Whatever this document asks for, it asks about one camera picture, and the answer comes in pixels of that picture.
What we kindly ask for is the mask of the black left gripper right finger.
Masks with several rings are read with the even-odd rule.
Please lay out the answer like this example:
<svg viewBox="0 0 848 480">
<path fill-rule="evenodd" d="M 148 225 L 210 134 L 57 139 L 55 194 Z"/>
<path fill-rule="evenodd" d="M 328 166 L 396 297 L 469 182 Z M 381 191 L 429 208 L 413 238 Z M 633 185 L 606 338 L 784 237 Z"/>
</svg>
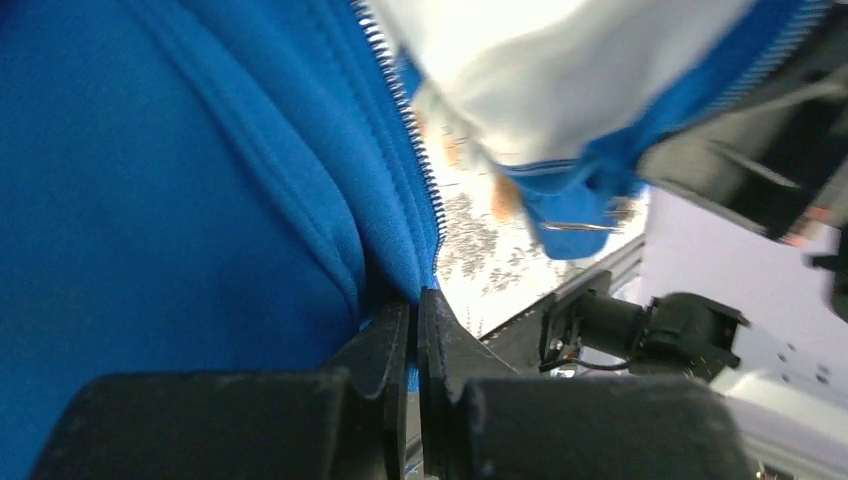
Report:
<svg viewBox="0 0 848 480">
<path fill-rule="evenodd" d="M 444 295 L 418 312 L 423 469 L 439 479 L 751 479 L 720 397 L 681 376 L 522 376 Z"/>
</svg>

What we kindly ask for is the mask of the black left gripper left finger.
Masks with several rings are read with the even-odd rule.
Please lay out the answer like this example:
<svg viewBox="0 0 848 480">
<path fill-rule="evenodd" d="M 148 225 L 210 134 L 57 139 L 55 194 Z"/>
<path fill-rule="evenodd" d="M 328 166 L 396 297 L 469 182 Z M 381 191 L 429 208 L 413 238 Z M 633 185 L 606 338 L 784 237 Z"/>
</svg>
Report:
<svg viewBox="0 0 848 480">
<path fill-rule="evenodd" d="M 410 308 L 309 371 L 124 374 L 79 391 L 34 479 L 399 479 Z"/>
</svg>

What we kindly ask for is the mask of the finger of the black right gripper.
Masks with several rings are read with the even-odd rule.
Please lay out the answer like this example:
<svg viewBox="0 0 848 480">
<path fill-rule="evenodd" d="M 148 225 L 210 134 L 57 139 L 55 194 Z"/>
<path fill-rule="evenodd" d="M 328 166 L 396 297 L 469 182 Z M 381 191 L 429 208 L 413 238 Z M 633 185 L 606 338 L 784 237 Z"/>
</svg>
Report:
<svg viewBox="0 0 848 480">
<path fill-rule="evenodd" d="M 847 9 L 829 7 L 810 36 L 755 88 L 662 140 L 639 174 L 774 241 L 815 223 L 847 223 Z"/>
</svg>

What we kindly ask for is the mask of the blue zip-up jacket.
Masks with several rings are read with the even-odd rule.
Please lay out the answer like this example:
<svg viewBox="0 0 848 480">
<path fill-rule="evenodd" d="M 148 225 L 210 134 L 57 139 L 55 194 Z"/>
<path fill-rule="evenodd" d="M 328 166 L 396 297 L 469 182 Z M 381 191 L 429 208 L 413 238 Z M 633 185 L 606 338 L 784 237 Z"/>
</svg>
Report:
<svg viewBox="0 0 848 480">
<path fill-rule="evenodd" d="M 762 83 L 830 1 L 591 1 L 489 64 L 468 115 L 555 259 L 596 250 L 663 135 Z M 437 194 L 394 57 L 349 1 L 1 5 L 1 475 L 97 376 L 302 369 L 435 282 Z"/>
</svg>

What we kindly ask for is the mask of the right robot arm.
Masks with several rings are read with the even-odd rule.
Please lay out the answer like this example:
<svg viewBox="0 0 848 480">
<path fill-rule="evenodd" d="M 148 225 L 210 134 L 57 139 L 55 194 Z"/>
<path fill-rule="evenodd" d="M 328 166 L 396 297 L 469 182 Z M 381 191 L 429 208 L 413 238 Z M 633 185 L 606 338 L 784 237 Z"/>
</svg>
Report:
<svg viewBox="0 0 848 480">
<path fill-rule="evenodd" d="M 789 243 L 847 230 L 847 5 L 806 1 L 703 117 L 662 136 L 639 175 Z M 569 337 L 634 374 L 680 373 L 721 394 L 754 448 L 847 471 L 847 375 L 815 363 L 737 310 L 690 293 L 647 308 L 584 293 L 561 311 Z"/>
</svg>

